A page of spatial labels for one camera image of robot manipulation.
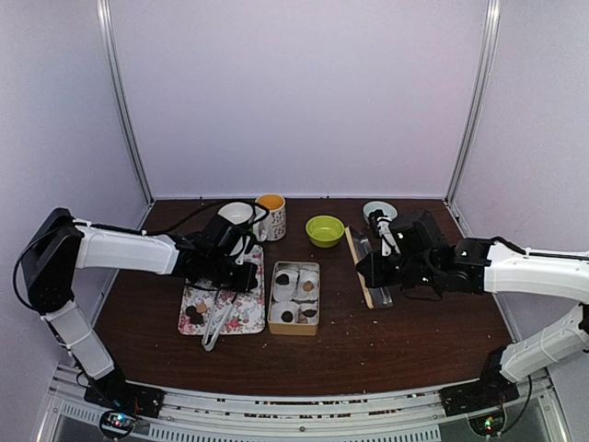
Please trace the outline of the bear print tin lid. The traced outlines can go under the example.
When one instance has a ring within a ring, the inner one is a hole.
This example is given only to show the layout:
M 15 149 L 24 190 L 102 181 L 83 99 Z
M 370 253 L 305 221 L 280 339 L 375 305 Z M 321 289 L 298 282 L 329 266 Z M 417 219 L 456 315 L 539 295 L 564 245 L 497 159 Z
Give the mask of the bear print tin lid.
M 376 255 L 368 237 L 353 227 L 346 227 L 345 237 L 368 308 L 392 308 L 394 303 L 388 288 L 377 285 L 374 259 Z

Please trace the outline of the dark strawberry shaped chocolate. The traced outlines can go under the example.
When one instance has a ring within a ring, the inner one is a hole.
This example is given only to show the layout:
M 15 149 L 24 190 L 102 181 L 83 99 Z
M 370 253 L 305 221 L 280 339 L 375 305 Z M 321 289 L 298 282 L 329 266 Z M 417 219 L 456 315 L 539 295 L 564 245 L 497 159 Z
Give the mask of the dark strawberry shaped chocolate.
M 276 277 L 275 283 L 277 285 L 289 285 L 290 284 L 290 276 L 287 273 L 282 273 Z

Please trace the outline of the silver metal tongs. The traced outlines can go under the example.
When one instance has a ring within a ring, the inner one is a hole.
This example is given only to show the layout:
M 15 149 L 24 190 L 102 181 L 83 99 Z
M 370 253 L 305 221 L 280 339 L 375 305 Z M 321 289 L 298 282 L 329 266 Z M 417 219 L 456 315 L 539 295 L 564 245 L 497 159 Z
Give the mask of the silver metal tongs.
M 221 334 L 221 331 L 224 328 L 225 323 L 234 308 L 237 297 L 238 293 L 234 292 L 230 297 L 229 304 L 223 311 L 223 314 L 219 315 L 217 312 L 217 307 L 220 305 L 221 291 L 217 291 L 215 293 L 214 300 L 211 305 L 211 312 L 206 322 L 201 341 L 202 348 L 206 352 L 212 352 L 212 350 L 215 348 L 216 342 Z

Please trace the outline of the dark rose shaped chocolate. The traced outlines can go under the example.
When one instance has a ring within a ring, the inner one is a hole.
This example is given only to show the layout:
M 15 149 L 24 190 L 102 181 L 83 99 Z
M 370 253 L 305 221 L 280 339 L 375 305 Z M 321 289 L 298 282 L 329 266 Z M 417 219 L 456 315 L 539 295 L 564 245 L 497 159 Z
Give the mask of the dark rose shaped chocolate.
M 292 314 L 290 311 L 285 311 L 285 312 L 282 314 L 282 320 L 283 320 L 284 322 L 292 322 L 292 321 L 293 321 L 293 319 L 294 319 L 294 316 L 293 316 L 293 314 Z

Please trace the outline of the tan tin box base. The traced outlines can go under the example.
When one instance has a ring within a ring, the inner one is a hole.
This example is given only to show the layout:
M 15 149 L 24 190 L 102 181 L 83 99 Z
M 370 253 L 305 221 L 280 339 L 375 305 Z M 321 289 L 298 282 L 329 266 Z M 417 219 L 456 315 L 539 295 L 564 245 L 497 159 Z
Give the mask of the tan tin box base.
M 277 285 L 278 275 L 287 273 L 289 285 Z M 312 281 L 316 288 L 306 293 L 303 283 Z M 316 336 L 320 319 L 320 265 L 317 262 L 285 262 L 274 264 L 271 276 L 271 294 L 267 313 L 270 333 L 283 336 Z M 318 313 L 313 318 L 306 318 L 303 311 L 315 309 Z M 282 314 L 290 311 L 294 319 L 284 322 Z

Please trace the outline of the tan crown shaped chocolate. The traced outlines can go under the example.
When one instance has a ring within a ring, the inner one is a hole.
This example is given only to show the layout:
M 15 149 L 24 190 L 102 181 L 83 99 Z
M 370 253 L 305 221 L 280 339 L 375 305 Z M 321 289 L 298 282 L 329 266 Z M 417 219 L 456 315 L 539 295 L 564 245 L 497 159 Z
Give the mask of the tan crown shaped chocolate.
M 303 283 L 303 291 L 309 293 L 316 288 L 315 284 L 312 281 L 305 281 Z

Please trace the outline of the dark oval chocolate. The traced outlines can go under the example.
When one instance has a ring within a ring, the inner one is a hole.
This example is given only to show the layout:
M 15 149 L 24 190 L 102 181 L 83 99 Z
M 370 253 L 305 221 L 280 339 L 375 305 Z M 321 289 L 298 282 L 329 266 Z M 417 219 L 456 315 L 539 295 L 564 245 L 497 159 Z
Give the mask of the dark oval chocolate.
M 317 313 L 318 312 L 315 309 L 307 309 L 307 310 L 304 310 L 303 311 L 303 315 L 306 318 L 313 318 L 313 317 L 315 317 L 317 315 Z

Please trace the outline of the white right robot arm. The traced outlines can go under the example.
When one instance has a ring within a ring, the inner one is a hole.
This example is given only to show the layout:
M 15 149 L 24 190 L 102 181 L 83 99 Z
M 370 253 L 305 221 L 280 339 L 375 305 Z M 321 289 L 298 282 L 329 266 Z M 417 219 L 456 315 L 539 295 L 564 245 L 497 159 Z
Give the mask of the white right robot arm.
M 588 349 L 588 254 L 523 248 L 496 236 L 445 239 L 433 214 L 397 215 L 381 202 L 364 207 L 380 250 L 358 250 L 355 267 L 370 290 L 427 286 L 445 293 L 491 294 L 506 306 L 516 297 L 548 301 L 552 323 L 490 351 L 479 378 L 439 395 L 446 415 L 499 407 L 519 396 L 518 383 Z

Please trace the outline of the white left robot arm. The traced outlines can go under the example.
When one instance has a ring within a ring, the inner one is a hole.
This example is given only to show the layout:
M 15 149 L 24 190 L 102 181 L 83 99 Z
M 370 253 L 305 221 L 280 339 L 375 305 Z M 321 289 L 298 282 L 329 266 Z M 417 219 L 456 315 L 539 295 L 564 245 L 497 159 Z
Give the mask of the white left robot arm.
M 13 291 L 81 366 L 91 389 L 111 408 L 122 409 L 133 391 L 77 302 L 81 273 L 152 273 L 247 293 L 258 284 L 258 267 L 245 255 L 255 240 L 251 229 L 262 218 L 254 204 L 233 201 L 202 229 L 178 234 L 173 227 L 149 232 L 102 225 L 56 207 L 20 252 L 12 275 L 23 281 Z

